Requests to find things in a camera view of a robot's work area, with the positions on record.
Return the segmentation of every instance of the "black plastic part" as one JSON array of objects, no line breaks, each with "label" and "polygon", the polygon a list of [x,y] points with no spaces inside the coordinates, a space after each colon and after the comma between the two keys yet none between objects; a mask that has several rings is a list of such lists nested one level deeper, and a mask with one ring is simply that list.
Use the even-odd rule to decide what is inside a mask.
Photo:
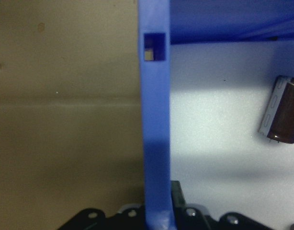
[{"label": "black plastic part", "polygon": [[[171,197],[175,221],[179,230],[211,230],[207,219],[199,210],[194,207],[186,207],[179,181],[171,182]],[[192,210],[193,215],[189,215],[187,210]]]},{"label": "black plastic part", "polygon": [[[229,217],[235,218],[236,221],[229,221]],[[224,214],[219,220],[219,228],[220,230],[272,230],[236,212]]]},{"label": "black plastic part", "polygon": [[94,208],[82,210],[58,230],[143,230],[145,228],[145,208],[130,208],[123,213],[106,218],[104,212]]},{"label": "black plastic part", "polygon": [[[179,181],[171,182],[171,196],[178,230],[272,230],[239,213],[227,213],[217,222],[203,215],[195,207],[188,207]],[[145,207],[129,208],[113,217],[106,218],[99,209],[82,210],[58,230],[143,230]]]}]

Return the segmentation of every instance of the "white surface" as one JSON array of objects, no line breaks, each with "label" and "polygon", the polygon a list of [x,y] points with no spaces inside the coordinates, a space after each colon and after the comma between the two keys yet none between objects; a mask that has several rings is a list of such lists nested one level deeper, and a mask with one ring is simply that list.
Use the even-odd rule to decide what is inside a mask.
[{"label": "white surface", "polygon": [[294,223],[294,144],[258,133],[278,75],[294,77],[294,41],[171,47],[172,179],[215,219]]}]

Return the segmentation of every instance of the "electrolytic capacitor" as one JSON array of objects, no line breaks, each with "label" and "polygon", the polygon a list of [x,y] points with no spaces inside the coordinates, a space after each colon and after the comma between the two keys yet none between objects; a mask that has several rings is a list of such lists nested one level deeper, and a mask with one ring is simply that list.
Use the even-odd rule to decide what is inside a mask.
[{"label": "electrolytic capacitor", "polygon": [[279,142],[294,143],[294,78],[277,78],[259,132]]}]

